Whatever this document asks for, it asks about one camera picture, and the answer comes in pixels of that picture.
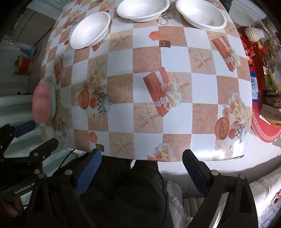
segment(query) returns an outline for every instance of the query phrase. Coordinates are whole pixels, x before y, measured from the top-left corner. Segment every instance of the bowl rim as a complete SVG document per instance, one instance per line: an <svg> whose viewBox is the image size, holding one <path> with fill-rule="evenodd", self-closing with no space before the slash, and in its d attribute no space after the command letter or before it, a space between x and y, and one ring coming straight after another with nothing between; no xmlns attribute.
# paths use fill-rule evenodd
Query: bowl rim
<svg viewBox="0 0 281 228"><path fill-rule="evenodd" d="M120 17L127 18L127 19L142 19L142 18L147 18L147 17L153 17L153 16L156 16L157 14L163 13L164 11L166 11L166 10L170 7L170 1L169 1L169 0L162 0L162 1L166 1L166 5L165 5L165 7L164 7L163 9L157 11L156 13L150 14L150 15L147 15L147 16L131 17L131 16L126 16L126 15L120 13L120 10L119 10L119 9L120 9L120 6L121 6L122 4L124 4L125 2L127 2L127 1L130 1L130 0L124 0L124 1L122 1L122 2L118 5L118 7L116 8L117 14L118 14Z"/></svg>
<svg viewBox="0 0 281 228"><path fill-rule="evenodd" d="M202 27L210 28L210 29L223 29L223 28L226 26L227 21L226 21L225 16L224 16L223 13L222 13L216 6L214 6L212 3L207 2L207 1L205 1L205 0L189 0L189 1L197 1L197 2L201 2L201 3L203 3L203 4L207 4L207 5L209 5L210 7L212 7L213 9L215 9L215 10L222 16L222 18L224 19L223 23L222 23L221 25L219 25L219 26L207 25L207 24L202 24L202 23L198 23L198 22L194 21L191 17L187 16L187 15L186 15L184 12L182 12L182 10L180 9L180 7L179 7L179 2L181 2L181 1L184 1L184 0L177 0L177 2L176 2L176 9L177 9L184 17L186 17L187 19L189 19L189 20L192 21L193 23L198 24L198 25L200 25L200 26L202 26Z"/></svg>
<svg viewBox="0 0 281 228"><path fill-rule="evenodd" d="M81 23L82 21L84 21L86 18L88 18L88 17L90 17L90 16L92 16L92 15L94 15L94 14L104 14L104 15L107 16L107 22L106 22L106 26L105 26L104 30L101 32L101 34L99 34L99 35L96 37L96 39L94 39L94 40L92 40L92 41L90 41L90 42L88 42L88 43L86 43L86 44L80 45L78 48L72 47L72 45L71 45L71 40L72 40L72 36L73 36L74 31L79 27L79 25L80 25L80 23ZM70 39L69 39L70 46L71 46L72 48L74 48L74 49L81 49L81 48L84 48L84 47L88 46L89 44L91 44L92 42L94 42L95 40L97 40L97 39L105 32L105 30L107 29L107 27L108 27L109 24L110 24L110 20L111 20L110 14L109 14L108 12L104 12L104 11L96 12L96 13L93 13L93 14L91 14L91 15L85 17L85 18L84 18L82 21L80 21L80 22L77 24L77 26L74 28L74 30L73 30L73 32L72 32L72 34L71 34L71 37L70 37Z"/></svg>

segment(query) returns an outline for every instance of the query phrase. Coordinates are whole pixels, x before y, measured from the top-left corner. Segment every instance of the pink lid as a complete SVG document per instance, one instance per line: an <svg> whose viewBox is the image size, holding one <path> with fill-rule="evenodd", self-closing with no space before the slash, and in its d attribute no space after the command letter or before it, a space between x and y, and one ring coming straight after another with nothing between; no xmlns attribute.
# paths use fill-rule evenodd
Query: pink lid
<svg viewBox="0 0 281 228"><path fill-rule="evenodd" d="M48 81L40 83L33 94L32 115L36 123L48 121L51 115L51 86Z"/></svg>

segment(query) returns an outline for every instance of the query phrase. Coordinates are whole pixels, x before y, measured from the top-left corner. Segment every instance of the hand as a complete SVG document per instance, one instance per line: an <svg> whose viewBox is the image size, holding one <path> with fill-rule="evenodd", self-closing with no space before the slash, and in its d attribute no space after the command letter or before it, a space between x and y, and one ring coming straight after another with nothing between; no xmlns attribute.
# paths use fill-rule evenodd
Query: hand
<svg viewBox="0 0 281 228"><path fill-rule="evenodd" d="M13 202L1 200L1 203L10 217L21 216L22 212L24 211L20 197L16 198Z"/></svg>

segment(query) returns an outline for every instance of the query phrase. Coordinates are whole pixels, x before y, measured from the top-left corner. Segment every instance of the metal bolt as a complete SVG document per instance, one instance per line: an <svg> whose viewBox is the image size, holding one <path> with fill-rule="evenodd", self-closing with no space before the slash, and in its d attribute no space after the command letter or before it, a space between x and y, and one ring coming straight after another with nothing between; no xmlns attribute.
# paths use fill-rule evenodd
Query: metal bolt
<svg viewBox="0 0 281 228"><path fill-rule="evenodd" d="M42 179L44 176L45 176L44 173L40 173L40 174L38 175L38 178L39 178L39 179Z"/></svg>
<svg viewBox="0 0 281 228"><path fill-rule="evenodd" d="M212 170L211 174L214 175L214 176L217 176L219 174L219 172L217 170Z"/></svg>
<svg viewBox="0 0 281 228"><path fill-rule="evenodd" d="M240 177L241 179L245 179L245 178L246 178L246 176L245 176L243 173L240 173L240 174L239 174L239 177Z"/></svg>
<svg viewBox="0 0 281 228"><path fill-rule="evenodd" d="M64 172L65 175L71 175L72 174L72 170L71 169L68 169Z"/></svg>

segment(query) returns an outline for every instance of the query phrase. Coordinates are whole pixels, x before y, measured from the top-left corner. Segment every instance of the white bowl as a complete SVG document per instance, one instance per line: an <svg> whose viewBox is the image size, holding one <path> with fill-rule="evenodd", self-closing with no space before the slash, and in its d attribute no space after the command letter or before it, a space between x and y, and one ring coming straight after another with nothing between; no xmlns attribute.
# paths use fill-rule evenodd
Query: white bowl
<svg viewBox="0 0 281 228"><path fill-rule="evenodd" d="M222 12L205 0L178 0L176 8L194 27L222 29L226 26L226 18Z"/></svg>
<svg viewBox="0 0 281 228"><path fill-rule="evenodd" d="M70 46L74 49L91 47L103 40L110 23L110 14L97 12L83 19L73 30Z"/></svg>
<svg viewBox="0 0 281 228"><path fill-rule="evenodd" d="M124 0L116 12L132 21L147 22L158 18L169 6L169 0Z"/></svg>

